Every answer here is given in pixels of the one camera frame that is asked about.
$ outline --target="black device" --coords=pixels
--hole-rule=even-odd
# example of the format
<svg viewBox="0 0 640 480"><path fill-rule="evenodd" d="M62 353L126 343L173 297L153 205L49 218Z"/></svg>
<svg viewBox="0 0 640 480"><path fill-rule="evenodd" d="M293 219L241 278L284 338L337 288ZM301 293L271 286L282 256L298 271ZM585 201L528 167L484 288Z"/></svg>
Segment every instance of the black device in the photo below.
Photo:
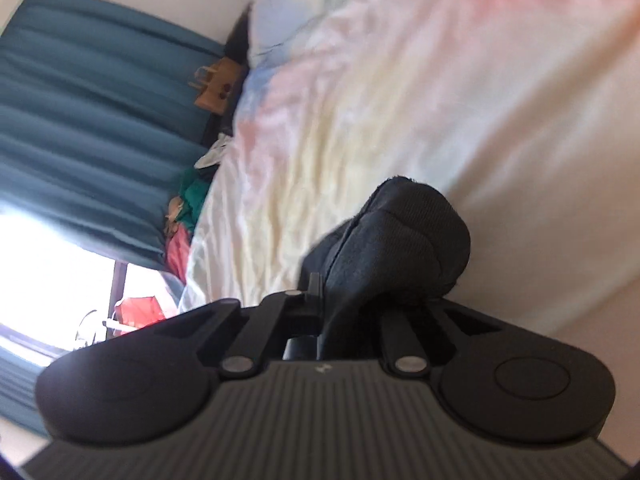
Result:
<svg viewBox="0 0 640 480"><path fill-rule="evenodd" d="M305 292L272 294L254 308L220 300L58 359L36 389L53 442L25 472L632 478L597 440L614 383L595 357L437 299L420 310L379 302L361 359L282 360L288 340L320 335L322 290L312 274Z"/></svg>

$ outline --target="round button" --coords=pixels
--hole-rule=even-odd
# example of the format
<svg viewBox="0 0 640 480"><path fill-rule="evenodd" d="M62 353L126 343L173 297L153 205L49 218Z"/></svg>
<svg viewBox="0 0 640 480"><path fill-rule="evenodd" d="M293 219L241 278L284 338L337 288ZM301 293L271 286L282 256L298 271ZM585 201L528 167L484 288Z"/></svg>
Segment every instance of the round button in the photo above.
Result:
<svg viewBox="0 0 640 480"><path fill-rule="evenodd" d="M405 355L396 361L396 368L406 374L418 374L427 369L428 362L415 355Z"/></svg>
<svg viewBox="0 0 640 480"><path fill-rule="evenodd" d="M241 355L227 357L222 361L223 370L231 374L242 374L248 372L253 367L254 362L248 357L244 357Z"/></svg>
<svg viewBox="0 0 640 480"><path fill-rule="evenodd" d="M551 399L571 382L563 366L537 357L519 357L502 363L495 381L508 394L526 400Z"/></svg>

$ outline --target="bed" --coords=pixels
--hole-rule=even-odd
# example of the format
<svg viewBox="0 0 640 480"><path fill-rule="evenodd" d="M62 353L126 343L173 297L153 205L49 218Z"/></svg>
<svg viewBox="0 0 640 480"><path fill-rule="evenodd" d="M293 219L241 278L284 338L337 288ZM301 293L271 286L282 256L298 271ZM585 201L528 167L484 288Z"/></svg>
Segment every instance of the bed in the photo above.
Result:
<svg viewBox="0 0 640 480"><path fill-rule="evenodd" d="M469 226L450 298L595 352L640 458L640 0L256 0L181 309L257 304L402 174Z"/></svg>

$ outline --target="sunlight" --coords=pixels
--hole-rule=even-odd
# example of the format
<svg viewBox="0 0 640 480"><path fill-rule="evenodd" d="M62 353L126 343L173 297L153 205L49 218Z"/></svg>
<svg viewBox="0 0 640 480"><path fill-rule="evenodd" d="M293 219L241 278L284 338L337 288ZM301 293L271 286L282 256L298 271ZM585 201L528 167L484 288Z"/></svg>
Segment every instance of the sunlight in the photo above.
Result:
<svg viewBox="0 0 640 480"><path fill-rule="evenodd" d="M0 216L0 323L49 345L71 350L91 310L107 315L113 260L87 252L46 226Z"/></svg>

